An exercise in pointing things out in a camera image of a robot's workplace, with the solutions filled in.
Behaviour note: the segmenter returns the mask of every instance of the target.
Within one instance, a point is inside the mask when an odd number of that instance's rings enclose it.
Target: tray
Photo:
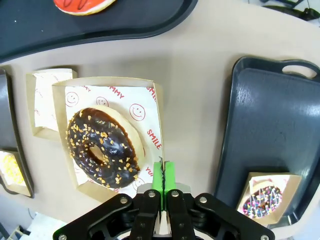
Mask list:
[[[0,68],[0,151],[11,152],[16,156],[17,164],[20,168],[30,198],[35,197],[34,183],[32,181],[24,151],[22,148],[19,130],[16,120],[14,107],[13,90],[10,79],[7,78],[6,72]],[[3,180],[0,177],[0,184],[9,194],[17,194],[5,187]]]
[[[53,0],[0,1],[0,63],[71,45],[139,39],[180,24],[198,0],[117,0],[87,16],[60,11]]]
[[[304,66],[317,75],[283,73]],[[296,223],[320,183],[320,69],[304,60],[243,57],[234,65],[214,195],[236,208],[249,172],[301,175],[280,227]]]

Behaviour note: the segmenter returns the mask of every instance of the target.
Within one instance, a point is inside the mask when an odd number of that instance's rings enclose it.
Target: metal bolt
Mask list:
[[[262,235],[260,239],[261,240],[269,240],[269,237],[267,235]]]
[[[200,197],[199,201],[200,203],[205,204],[207,202],[207,199],[204,196],[202,196]]]
[[[178,197],[179,196],[179,193],[177,191],[172,191],[171,192],[171,196],[172,197]]]
[[[59,236],[59,240],[67,240],[67,236],[66,235],[60,235]]]
[[[128,199],[126,199],[125,197],[120,199],[120,203],[122,203],[122,204],[126,204],[127,202],[128,202]]]
[[[148,195],[150,198],[153,198],[156,196],[156,194],[153,191],[150,191]]]

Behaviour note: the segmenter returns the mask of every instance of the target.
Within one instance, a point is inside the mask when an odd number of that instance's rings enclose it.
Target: table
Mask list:
[[[136,77],[162,85],[164,157],[175,162],[176,181],[196,196],[213,192],[235,61],[255,55],[320,66],[319,42],[320,30],[298,18],[236,0],[200,0],[183,23],[156,37],[69,46],[5,62],[1,67],[13,76],[18,127],[35,185],[35,199],[7,196],[64,222],[99,205],[75,190],[61,144],[32,136],[28,72],[67,66],[80,77]],[[6,195],[2,188],[0,193]],[[320,188],[298,223],[273,230],[276,238],[297,233],[319,199]]]

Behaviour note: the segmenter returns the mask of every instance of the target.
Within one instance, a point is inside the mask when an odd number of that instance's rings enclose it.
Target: smiley face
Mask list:
[[[102,96],[98,96],[95,102],[97,105],[103,105],[103,106],[109,107],[109,102],[107,101],[107,99],[105,99]]]
[[[146,111],[140,104],[132,104],[129,108],[131,117],[136,121],[142,121],[146,117]]]
[[[67,105],[68,107],[74,107],[75,105],[77,105],[79,102],[79,97],[78,95],[74,92],[68,92],[65,95],[65,105]]]
[[[138,177],[132,184],[133,189],[137,191],[138,187],[145,184],[145,181],[143,181],[140,177]]]

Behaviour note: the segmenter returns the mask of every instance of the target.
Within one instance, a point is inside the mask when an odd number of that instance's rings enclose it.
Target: cardboard box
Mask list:
[[[80,192],[96,199],[103,203],[112,198],[117,193],[97,183],[87,181],[81,185],[78,184],[77,176],[74,168],[74,160],[70,157],[68,142],[66,140],[68,129],[68,118],[67,118],[67,106],[66,106],[66,87],[80,87],[80,86],[94,86],[94,87],[141,87],[151,90],[150,95],[153,96],[153,100],[156,99],[157,116],[160,123],[160,137],[162,138],[161,128],[161,116],[162,116],[162,93],[161,88],[151,80],[129,78],[129,77],[84,77],[62,81],[52,86],[53,100],[55,107],[55,115],[57,119],[60,140],[62,147],[65,152],[65,159],[68,171],[70,173],[71,181],[74,186]]]
[[[3,161],[2,158],[4,158],[5,156],[10,156],[13,159],[15,159],[15,161],[17,162],[17,168],[19,168],[18,166],[18,161],[19,161],[19,153],[17,151],[8,151],[8,150],[1,150],[0,149],[0,161]],[[0,166],[0,177],[4,184],[4,187],[8,190],[11,191],[12,193],[18,193],[18,194],[23,194],[26,195],[28,197],[31,197],[31,194],[24,182],[23,179],[23,184],[16,184],[14,182],[7,182],[6,181],[6,176],[5,173],[3,172],[4,169]]]
[[[282,192],[282,199],[278,207],[268,215],[259,218],[254,217],[252,219],[263,226],[276,224],[279,222],[280,218],[289,206],[298,189],[301,179],[301,176],[290,173],[250,172],[237,210],[240,213],[243,213],[242,207],[246,201],[251,198],[252,194],[268,186],[275,186]]]
[[[35,123],[35,104],[36,101],[36,92],[42,95],[45,99],[43,102],[48,104],[48,108],[55,112],[54,105],[53,105],[53,99],[52,99],[52,84],[58,82],[58,81],[64,81],[66,79],[59,77],[59,74],[68,75],[70,78],[77,78],[77,73],[69,68],[52,68],[52,69],[44,69],[39,71],[33,71],[26,74],[26,98],[27,98],[27,105],[28,105],[28,112],[29,112],[29,121],[31,126],[32,134],[35,137],[48,139],[52,141],[60,141],[60,136],[58,131],[49,129],[45,126],[36,126]],[[50,78],[43,78],[43,77],[36,77],[37,74],[48,74],[52,77]],[[37,81],[43,80],[43,87],[45,89],[38,90],[36,89]]]

